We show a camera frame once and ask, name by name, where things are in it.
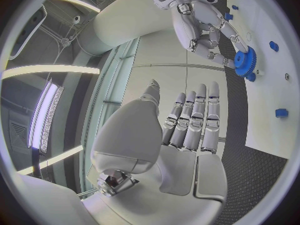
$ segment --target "security camera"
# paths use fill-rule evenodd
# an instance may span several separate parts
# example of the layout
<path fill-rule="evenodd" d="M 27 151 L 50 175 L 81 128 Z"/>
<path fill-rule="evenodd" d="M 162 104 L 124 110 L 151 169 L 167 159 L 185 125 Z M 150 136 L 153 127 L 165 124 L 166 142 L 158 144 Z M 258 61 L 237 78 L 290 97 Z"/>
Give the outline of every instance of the security camera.
<path fill-rule="evenodd" d="M 79 24 L 79 22 L 80 22 L 80 16 L 76 16 L 76 17 L 73 18 L 73 23 L 74 24 Z"/>

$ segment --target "blue gear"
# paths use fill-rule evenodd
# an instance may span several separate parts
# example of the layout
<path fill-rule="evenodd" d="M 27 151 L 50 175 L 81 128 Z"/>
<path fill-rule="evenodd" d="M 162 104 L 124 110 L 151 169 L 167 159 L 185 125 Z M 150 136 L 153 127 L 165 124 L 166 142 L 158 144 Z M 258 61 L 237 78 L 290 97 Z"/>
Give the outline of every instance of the blue gear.
<path fill-rule="evenodd" d="M 248 46 L 247 53 L 238 51 L 234 58 L 235 73 L 246 78 L 253 72 L 256 62 L 257 56 L 252 47 Z"/>
<path fill-rule="evenodd" d="M 250 75 L 246 77 L 246 79 L 248 79 L 250 82 L 254 82 L 256 79 L 256 74 L 252 72 Z"/>

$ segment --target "black mesh surface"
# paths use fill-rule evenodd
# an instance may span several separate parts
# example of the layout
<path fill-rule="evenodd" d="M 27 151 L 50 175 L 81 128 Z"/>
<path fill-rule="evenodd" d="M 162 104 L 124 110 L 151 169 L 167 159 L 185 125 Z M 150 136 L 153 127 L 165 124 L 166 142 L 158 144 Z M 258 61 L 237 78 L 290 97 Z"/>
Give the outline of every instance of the black mesh surface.
<path fill-rule="evenodd" d="M 227 0 L 218 0 L 215 7 L 229 12 Z M 234 59 L 231 41 L 221 34 L 220 53 Z M 244 78 L 225 67 L 228 92 L 228 123 L 222 162 L 228 181 L 228 197 L 216 225 L 231 225 L 247 214 L 271 189 L 287 160 L 246 147 L 248 100 Z"/>

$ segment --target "white wall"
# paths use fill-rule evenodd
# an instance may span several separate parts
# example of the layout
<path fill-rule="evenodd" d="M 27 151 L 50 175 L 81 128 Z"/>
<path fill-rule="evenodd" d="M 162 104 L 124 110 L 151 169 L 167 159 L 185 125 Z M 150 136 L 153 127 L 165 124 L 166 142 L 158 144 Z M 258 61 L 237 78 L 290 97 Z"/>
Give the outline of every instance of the white wall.
<path fill-rule="evenodd" d="M 161 30 L 140 38 L 134 65 L 122 104 L 141 96 L 150 79 L 160 85 L 158 120 L 163 125 L 180 92 L 196 91 L 199 84 L 207 87 L 216 81 L 220 88 L 220 137 L 225 138 L 228 119 L 227 82 L 223 70 L 212 70 L 197 65 L 222 68 L 183 49 L 173 29 Z"/>

